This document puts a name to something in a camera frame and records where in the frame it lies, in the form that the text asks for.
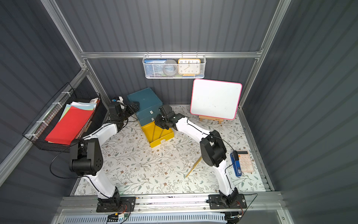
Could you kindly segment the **teal yellow drawer cabinet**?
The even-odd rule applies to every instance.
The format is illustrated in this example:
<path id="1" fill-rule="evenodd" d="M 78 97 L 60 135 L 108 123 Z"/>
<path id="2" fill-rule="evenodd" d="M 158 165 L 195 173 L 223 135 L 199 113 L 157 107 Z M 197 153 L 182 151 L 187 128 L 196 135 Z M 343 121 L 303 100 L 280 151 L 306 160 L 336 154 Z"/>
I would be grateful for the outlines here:
<path id="1" fill-rule="evenodd" d="M 139 102 L 139 110 L 136 116 L 143 127 L 153 121 L 159 114 L 159 108 L 163 102 L 151 88 L 145 88 L 127 96 L 130 102 Z"/>

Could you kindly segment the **yellow bottom drawer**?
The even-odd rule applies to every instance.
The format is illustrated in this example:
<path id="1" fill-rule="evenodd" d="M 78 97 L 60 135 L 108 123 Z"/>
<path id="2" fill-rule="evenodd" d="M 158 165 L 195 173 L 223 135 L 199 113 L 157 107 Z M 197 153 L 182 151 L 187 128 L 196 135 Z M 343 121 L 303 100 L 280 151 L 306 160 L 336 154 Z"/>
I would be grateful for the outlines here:
<path id="1" fill-rule="evenodd" d="M 155 122 L 151 122 L 145 126 L 142 126 L 141 129 L 144 132 L 151 148 L 159 146 L 161 143 L 165 141 L 169 141 L 174 137 L 174 131 L 170 128 L 169 130 L 162 129 L 156 126 L 155 135 L 154 135 L 154 142 L 152 142 L 152 134 L 153 134 L 153 126 Z"/>

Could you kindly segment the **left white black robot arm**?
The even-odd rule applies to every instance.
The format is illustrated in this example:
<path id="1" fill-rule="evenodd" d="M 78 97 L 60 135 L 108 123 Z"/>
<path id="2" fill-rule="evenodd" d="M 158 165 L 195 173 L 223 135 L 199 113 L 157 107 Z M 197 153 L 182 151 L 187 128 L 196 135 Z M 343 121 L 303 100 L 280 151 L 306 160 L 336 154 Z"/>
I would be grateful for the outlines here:
<path id="1" fill-rule="evenodd" d="M 120 201 L 117 187 L 103 171 L 101 146 L 129 123 L 129 118 L 139 111 L 139 106 L 137 101 L 125 105 L 120 98 L 113 99 L 109 119 L 94 132 L 73 141 L 70 146 L 70 171 L 92 185 L 100 203 Z"/>

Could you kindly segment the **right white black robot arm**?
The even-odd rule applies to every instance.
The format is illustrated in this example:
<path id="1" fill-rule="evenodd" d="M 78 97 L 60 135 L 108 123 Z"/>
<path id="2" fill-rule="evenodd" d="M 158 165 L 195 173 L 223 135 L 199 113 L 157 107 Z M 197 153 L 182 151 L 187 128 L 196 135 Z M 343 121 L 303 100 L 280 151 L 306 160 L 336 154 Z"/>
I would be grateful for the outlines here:
<path id="1" fill-rule="evenodd" d="M 199 143 L 202 159 L 214 170 L 222 203 L 230 205 L 235 202 L 239 193 L 227 173 L 227 150 L 219 132 L 197 126 L 188 117 L 175 113 L 169 105 L 162 105 L 158 110 L 155 125 L 166 130 L 173 128 Z"/>

